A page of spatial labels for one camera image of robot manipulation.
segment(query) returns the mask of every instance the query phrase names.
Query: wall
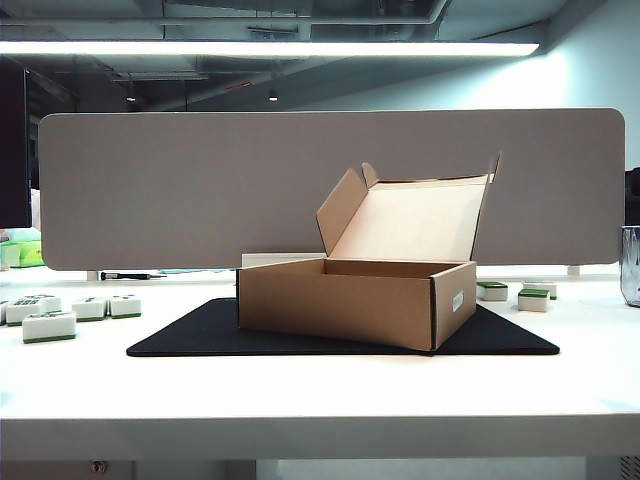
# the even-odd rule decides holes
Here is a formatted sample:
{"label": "wall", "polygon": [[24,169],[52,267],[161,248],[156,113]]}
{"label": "wall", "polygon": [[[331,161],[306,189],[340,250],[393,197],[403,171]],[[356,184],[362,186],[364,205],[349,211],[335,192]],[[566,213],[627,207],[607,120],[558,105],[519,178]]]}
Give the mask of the wall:
{"label": "wall", "polygon": [[456,70],[298,110],[614,107],[640,166],[640,1],[609,0],[546,55]]}

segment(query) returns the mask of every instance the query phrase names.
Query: ceiling light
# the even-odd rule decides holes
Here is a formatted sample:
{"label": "ceiling light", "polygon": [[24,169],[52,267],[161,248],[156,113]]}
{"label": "ceiling light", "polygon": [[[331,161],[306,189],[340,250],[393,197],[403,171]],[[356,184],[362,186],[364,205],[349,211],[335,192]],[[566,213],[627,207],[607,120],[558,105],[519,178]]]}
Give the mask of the ceiling light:
{"label": "ceiling light", "polygon": [[211,41],[0,41],[10,55],[211,55],[229,57],[519,57],[537,43],[314,43]]}

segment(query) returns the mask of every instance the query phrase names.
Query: monitor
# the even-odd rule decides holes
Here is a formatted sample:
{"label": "monitor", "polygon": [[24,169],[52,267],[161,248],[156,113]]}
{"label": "monitor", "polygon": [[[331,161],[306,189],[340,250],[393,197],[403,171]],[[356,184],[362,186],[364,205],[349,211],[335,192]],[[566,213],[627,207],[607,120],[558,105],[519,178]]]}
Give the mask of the monitor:
{"label": "monitor", "polygon": [[0,55],[0,228],[31,226],[26,72]]}

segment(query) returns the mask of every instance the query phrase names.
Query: open cardboard box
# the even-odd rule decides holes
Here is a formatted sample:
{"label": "open cardboard box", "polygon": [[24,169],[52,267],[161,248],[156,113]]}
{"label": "open cardboard box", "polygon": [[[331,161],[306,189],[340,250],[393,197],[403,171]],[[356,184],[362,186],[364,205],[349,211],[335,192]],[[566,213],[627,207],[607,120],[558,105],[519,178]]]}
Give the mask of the open cardboard box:
{"label": "open cardboard box", "polygon": [[241,328],[431,351],[473,315],[470,258],[495,169],[381,181],[362,167],[366,183],[349,169],[317,212],[327,259],[238,272]]}

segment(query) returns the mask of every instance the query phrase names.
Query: box lid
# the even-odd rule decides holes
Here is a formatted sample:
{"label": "box lid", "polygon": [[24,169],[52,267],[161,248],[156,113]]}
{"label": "box lid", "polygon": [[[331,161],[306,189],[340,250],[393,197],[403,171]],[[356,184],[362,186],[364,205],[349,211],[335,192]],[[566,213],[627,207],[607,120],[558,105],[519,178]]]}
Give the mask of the box lid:
{"label": "box lid", "polygon": [[430,180],[379,180],[362,165],[349,169],[316,214],[329,258],[354,260],[471,259],[489,173]]}

